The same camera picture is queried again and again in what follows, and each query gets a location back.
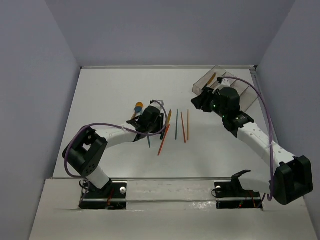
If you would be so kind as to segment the gold knife dark handle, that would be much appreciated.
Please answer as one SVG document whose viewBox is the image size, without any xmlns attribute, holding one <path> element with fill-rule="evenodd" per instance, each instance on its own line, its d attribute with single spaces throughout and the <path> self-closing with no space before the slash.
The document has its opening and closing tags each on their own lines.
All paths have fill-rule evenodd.
<svg viewBox="0 0 320 240">
<path fill-rule="evenodd" d="M 214 80 L 215 77 L 216 77 L 216 73 L 214 73 L 212 77 L 208 80 L 208 82 L 204 85 L 204 87 L 202 88 L 202 91 L 205 90 L 205 88 Z"/>
</svg>

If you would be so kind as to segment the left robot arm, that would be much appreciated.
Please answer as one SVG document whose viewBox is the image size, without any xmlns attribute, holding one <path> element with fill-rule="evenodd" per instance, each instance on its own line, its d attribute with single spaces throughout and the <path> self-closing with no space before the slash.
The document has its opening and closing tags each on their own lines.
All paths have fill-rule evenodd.
<svg viewBox="0 0 320 240">
<path fill-rule="evenodd" d="M 62 153 L 65 172 L 72 178 L 86 179 L 93 191 L 104 198 L 112 182 L 100 167 L 106 149 L 124 143 L 135 143 L 162 134 L 168 115 L 162 100 L 152 100 L 143 113 L 122 125 L 91 123 L 83 126 Z"/>
</svg>

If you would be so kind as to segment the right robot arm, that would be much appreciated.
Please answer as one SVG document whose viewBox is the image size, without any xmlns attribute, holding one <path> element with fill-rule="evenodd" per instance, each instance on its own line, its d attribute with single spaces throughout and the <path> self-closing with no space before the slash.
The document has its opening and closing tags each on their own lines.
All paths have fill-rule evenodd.
<svg viewBox="0 0 320 240">
<path fill-rule="evenodd" d="M 206 87 L 191 103 L 198 110 L 220 116 L 224 128 L 270 167 L 270 176 L 255 174 L 248 169 L 235 173 L 229 186 L 222 186 L 217 192 L 218 198 L 223 198 L 226 191 L 235 196 L 253 191 L 272 195 L 279 204 L 288 205 L 313 191 L 310 160 L 286 151 L 260 130 L 254 119 L 241 111 L 240 96 L 235 89 Z"/>
</svg>

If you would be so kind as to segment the yellow-orange chopstick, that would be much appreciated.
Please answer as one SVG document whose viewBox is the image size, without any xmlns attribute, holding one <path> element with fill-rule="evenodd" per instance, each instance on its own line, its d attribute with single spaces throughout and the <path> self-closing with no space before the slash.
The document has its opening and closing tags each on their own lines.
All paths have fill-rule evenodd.
<svg viewBox="0 0 320 240">
<path fill-rule="evenodd" d="M 187 135 L 186 135 L 186 139 L 187 141 L 189 140 L 189 136 L 190 136 L 190 110 L 187 110 Z"/>
</svg>

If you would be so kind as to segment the teal fork right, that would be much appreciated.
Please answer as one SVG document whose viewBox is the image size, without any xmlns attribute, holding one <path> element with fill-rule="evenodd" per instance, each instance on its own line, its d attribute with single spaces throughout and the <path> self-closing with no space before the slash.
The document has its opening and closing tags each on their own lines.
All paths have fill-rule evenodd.
<svg viewBox="0 0 320 240">
<path fill-rule="evenodd" d="M 151 141 L 149 136 L 147 136 L 147 142 L 148 142 L 148 147 L 151 148 Z"/>
</svg>

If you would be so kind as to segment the orange plastic knife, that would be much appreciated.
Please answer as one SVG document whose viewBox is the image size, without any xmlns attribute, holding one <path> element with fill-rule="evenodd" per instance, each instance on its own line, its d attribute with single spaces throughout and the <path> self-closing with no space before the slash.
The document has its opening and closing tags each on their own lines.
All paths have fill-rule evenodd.
<svg viewBox="0 0 320 240">
<path fill-rule="evenodd" d="M 169 131 L 169 129 L 170 129 L 170 126 L 171 126 L 171 125 L 168 124 L 168 126 L 166 127 L 166 129 L 165 129 L 165 131 L 164 131 L 163 139 L 162 139 L 162 141 L 161 141 L 161 144 L 160 144 L 160 147 L 159 147 L 157 156 L 160 156 L 160 154 L 161 154 L 161 151 L 162 151 L 162 149 L 163 149 L 163 146 L 164 146 L 164 143 L 165 143 L 165 140 L 166 140 L 166 136 L 167 136 L 167 133 L 168 133 L 168 131 Z"/>
</svg>

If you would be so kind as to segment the blue spoon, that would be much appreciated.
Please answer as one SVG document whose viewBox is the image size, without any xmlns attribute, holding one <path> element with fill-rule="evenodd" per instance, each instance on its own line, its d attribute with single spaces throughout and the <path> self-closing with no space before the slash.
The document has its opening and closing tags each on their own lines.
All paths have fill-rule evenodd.
<svg viewBox="0 0 320 240">
<path fill-rule="evenodd" d="M 135 117 L 138 113 L 140 113 L 142 111 L 142 109 L 143 109 L 142 106 L 136 106 L 134 108 L 134 115 L 133 116 Z"/>
</svg>

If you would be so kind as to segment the orange spoon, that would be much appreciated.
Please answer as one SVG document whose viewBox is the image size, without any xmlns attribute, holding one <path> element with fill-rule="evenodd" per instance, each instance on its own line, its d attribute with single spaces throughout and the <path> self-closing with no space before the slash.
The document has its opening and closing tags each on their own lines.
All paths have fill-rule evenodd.
<svg viewBox="0 0 320 240">
<path fill-rule="evenodd" d="M 142 102 L 137 102 L 135 107 L 134 107 L 134 113 L 131 116 L 131 120 L 134 119 L 139 113 L 141 113 L 141 111 L 143 110 L 143 103 Z"/>
</svg>

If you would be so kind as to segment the teal chopstick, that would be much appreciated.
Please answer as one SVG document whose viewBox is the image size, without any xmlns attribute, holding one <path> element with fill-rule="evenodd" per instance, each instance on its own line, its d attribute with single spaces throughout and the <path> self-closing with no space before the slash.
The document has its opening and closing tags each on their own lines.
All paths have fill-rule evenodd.
<svg viewBox="0 0 320 240">
<path fill-rule="evenodd" d="M 175 139 L 175 140 L 177 140 L 177 138 L 178 138 L 178 120 L 179 120 L 179 109 L 176 110 L 175 135 L 174 135 L 174 139 Z"/>
</svg>

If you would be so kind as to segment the orange-red chopstick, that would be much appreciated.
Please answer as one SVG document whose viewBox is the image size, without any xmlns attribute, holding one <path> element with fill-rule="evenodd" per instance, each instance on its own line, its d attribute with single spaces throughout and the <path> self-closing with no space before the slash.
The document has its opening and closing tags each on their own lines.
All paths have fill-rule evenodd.
<svg viewBox="0 0 320 240">
<path fill-rule="evenodd" d="M 187 138 L 186 138 L 184 117 L 183 117 L 183 112 L 182 111 L 180 112 L 180 116 L 181 116 L 181 126 L 182 126 L 183 141 L 184 141 L 184 143 L 186 143 L 187 142 Z"/>
</svg>

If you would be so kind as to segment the clear compartment organizer box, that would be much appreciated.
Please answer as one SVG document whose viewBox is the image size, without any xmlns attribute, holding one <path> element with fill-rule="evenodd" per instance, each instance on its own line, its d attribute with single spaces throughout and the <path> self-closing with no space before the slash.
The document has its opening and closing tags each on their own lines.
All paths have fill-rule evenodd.
<svg viewBox="0 0 320 240">
<path fill-rule="evenodd" d="M 234 79 L 234 77 L 233 74 L 220 66 L 215 66 L 193 85 L 192 92 L 199 96 L 205 87 L 212 90 L 221 90 L 224 87 L 233 88 L 240 96 L 240 110 L 246 112 L 256 101 L 258 95 L 251 86 Z"/>
</svg>

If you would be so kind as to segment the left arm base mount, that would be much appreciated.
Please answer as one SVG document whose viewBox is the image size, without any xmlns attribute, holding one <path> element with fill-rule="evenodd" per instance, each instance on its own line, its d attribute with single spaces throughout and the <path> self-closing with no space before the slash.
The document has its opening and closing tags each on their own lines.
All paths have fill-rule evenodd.
<svg viewBox="0 0 320 240">
<path fill-rule="evenodd" d="M 111 181 L 98 189 L 88 180 L 80 180 L 78 207 L 82 210 L 126 210 L 127 182 Z"/>
</svg>

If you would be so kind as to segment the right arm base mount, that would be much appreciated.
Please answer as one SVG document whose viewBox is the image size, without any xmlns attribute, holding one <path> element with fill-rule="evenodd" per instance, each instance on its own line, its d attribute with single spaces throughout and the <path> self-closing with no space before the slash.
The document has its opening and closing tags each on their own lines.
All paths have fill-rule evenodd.
<svg viewBox="0 0 320 240">
<path fill-rule="evenodd" d="M 231 181 L 215 182 L 211 195 L 215 198 L 218 210 L 263 209 L 259 192 L 243 190 L 241 187 L 234 186 Z"/>
</svg>

